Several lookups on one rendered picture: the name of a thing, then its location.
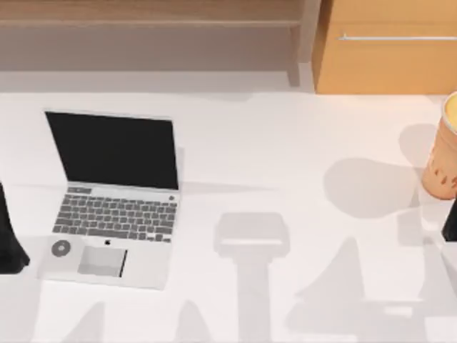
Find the wooden open shelf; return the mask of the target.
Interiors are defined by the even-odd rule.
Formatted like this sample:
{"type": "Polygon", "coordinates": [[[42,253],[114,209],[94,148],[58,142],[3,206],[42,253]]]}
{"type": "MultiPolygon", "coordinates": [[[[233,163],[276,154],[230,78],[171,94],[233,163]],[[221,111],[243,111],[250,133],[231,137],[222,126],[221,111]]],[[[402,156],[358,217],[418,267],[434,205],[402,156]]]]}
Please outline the wooden open shelf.
{"type": "Polygon", "coordinates": [[[0,0],[0,71],[282,71],[309,0],[0,0]]]}

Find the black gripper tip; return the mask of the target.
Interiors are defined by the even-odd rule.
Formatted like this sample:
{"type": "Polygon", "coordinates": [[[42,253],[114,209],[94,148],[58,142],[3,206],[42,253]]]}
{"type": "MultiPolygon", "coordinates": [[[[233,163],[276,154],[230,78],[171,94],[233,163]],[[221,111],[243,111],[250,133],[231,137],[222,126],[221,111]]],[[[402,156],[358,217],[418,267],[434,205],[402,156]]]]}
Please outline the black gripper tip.
{"type": "Polygon", "coordinates": [[[18,274],[30,258],[19,243],[9,216],[3,184],[0,182],[0,275],[18,274]]]}
{"type": "Polygon", "coordinates": [[[451,206],[441,234],[446,242],[457,242],[457,199],[451,206]]]}

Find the orange paper cup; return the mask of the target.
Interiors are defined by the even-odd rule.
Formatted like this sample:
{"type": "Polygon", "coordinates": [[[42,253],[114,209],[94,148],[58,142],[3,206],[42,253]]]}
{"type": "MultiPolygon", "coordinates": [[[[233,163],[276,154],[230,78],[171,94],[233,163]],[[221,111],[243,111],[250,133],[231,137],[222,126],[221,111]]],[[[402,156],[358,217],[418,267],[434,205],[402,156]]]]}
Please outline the orange paper cup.
{"type": "Polygon", "coordinates": [[[421,182],[437,199],[451,200],[457,196],[457,91],[449,94],[443,103],[421,182]]]}

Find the silver open laptop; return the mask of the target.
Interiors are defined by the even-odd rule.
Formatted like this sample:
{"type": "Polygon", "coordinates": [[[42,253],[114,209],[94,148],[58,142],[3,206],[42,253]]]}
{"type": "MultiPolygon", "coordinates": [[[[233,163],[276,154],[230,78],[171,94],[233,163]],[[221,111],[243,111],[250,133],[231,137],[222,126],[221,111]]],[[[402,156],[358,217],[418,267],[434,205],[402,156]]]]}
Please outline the silver open laptop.
{"type": "Polygon", "coordinates": [[[163,289],[181,192],[166,117],[48,110],[67,188],[38,277],[163,289]]]}

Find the wooden cupboard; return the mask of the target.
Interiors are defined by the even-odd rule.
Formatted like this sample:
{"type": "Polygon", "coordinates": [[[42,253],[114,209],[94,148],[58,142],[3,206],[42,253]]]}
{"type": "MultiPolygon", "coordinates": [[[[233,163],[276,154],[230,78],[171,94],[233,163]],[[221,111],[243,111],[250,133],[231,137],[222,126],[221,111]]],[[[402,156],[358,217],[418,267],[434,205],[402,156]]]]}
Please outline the wooden cupboard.
{"type": "Polygon", "coordinates": [[[457,36],[457,0],[321,0],[311,65],[318,94],[457,91],[457,41],[340,41],[457,36]]]}

